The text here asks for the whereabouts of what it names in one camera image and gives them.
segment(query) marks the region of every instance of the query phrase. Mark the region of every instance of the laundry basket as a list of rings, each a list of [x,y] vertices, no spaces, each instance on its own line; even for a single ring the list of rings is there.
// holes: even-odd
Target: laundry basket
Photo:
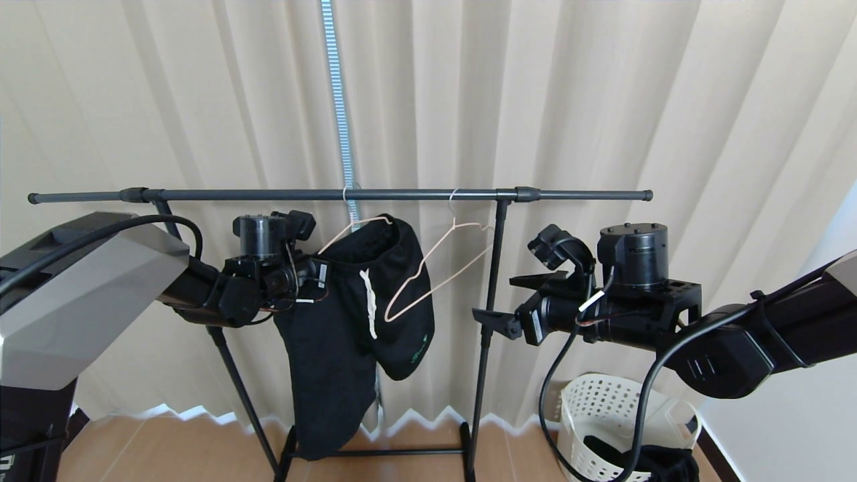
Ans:
[[[625,378],[587,374],[562,389],[562,430],[557,446],[587,479],[613,480],[622,472],[622,467],[608,463],[585,446],[584,438],[596,436],[620,452],[631,449],[641,388],[639,383]],[[643,445],[692,449],[700,428],[693,406],[652,390],[646,407]],[[577,481],[564,467],[562,471],[570,481]],[[649,472],[633,472],[628,481],[648,480],[650,476]]]

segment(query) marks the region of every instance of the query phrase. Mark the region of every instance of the hanger hook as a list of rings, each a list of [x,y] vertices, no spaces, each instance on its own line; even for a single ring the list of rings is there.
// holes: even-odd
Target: hanger hook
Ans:
[[[455,196],[455,192],[458,191],[458,188],[452,190],[452,193],[449,195],[449,200],[446,202],[447,207],[449,208],[449,212],[452,213],[452,222],[455,222],[455,209],[452,209],[452,197]]]

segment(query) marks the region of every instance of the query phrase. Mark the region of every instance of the clothes rack leg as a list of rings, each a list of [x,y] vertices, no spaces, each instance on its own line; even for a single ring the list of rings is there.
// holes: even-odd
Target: clothes rack leg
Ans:
[[[497,277],[500,274],[500,253],[503,248],[503,230],[506,227],[506,211],[509,201],[497,201],[497,209],[494,215],[494,248],[491,250],[491,269],[488,272],[488,299],[485,301],[485,309],[494,309],[494,299],[497,296]],[[479,372],[476,377],[476,399],[473,403],[473,432],[470,435],[467,455],[465,456],[464,479],[476,480],[473,467],[476,463],[476,443],[479,440],[479,419],[482,418],[482,398],[485,395],[485,376],[488,369],[488,351],[491,348],[491,335],[494,332],[482,327],[482,339],[479,351]]]
[[[158,210],[159,214],[172,214],[172,210],[170,209],[170,205],[167,201],[156,200],[153,201],[152,204]],[[175,223],[165,224],[166,230],[169,234],[179,239],[182,238],[182,235],[179,234]],[[232,357],[232,352],[226,344],[226,336],[223,333],[223,329],[221,327],[206,326],[206,330],[208,331],[208,334],[211,335],[214,345],[217,347],[224,365],[226,365],[226,371],[229,372],[229,378],[232,379],[232,384],[235,385],[235,390],[238,392],[238,398],[241,399],[241,404],[244,406],[244,411],[247,412],[247,416],[250,418],[250,424],[253,426],[256,436],[259,438],[262,450],[265,451],[265,457],[268,459],[268,463],[271,464],[271,469],[274,474],[274,482],[282,482],[285,480],[285,474],[280,470],[277,458],[274,456],[273,450],[271,450],[271,444],[268,442],[267,436],[262,430],[262,423],[259,420],[259,416],[256,415],[256,411],[253,408],[253,402],[250,401],[250,395],[247,393],[247,388],[244,387],[244,381],[241,379],[241,374],[238,373],[238,367],[235,365],[235,359]],[[286,462],[286,470],[288,470],[288,464],[289,462]]]

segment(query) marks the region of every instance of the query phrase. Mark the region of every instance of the clothes rack horizontal bar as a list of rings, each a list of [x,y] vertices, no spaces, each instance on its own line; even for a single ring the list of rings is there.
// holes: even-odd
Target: clothes rack horizontal bar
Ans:
[[[516,187],[494,190],[406,189],[346,190],[345,199],[354,201],[650,201],[650,190],[539,190]],[[30,194],[32,204],[42,202],[159,202],[159,201],[342,201],[342,190],[161,190],[129,188],[114,192]]]
[[[388,455],[461,455],[464,449],[378,449],[378,450],[338,450],[331,457],[386,457]],[[302,458],[300,454],[284,454],[294,459]]]

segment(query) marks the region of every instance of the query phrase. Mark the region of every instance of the curtain fold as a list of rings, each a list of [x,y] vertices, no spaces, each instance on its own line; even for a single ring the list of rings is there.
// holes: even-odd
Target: curtain fold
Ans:
[[[549,223],[597,242],[624,221],[669,227],[671,277],[705,308],[794,277],[857,178],[857,3],[567,0],[333,3],[357,181],[363,188],[653,189],[652,202],[512,205],[497,310],[543,272],[525,246]],[[31,206],[29,192],[340,188],[321,10],[274,2],[0,3],[0,250],[94,209]],[[301,209],[318,248],[340,202],[176,202],[204,260],[237,254],[231,220]],[[427,250],[490,202],[361,202],[411,223]],[[455,232],[434,282],[490,242]],[[488,258],[434,296],[437,333],[412,377],[381,376],[386,422],[408,409],[472,413]],[[292,422],[288,357],[271,323],[228,340],[262,416]],[[564,335],[493,339],[484,413],[520,425]],[[640,380],[647,352],[578,342],[555,387],[586,371]],[[672,374],[656,387],[701,398]],[[92,418],[166,403],[215,415],[240,402],[205,330],[154,304],[83,375]]]

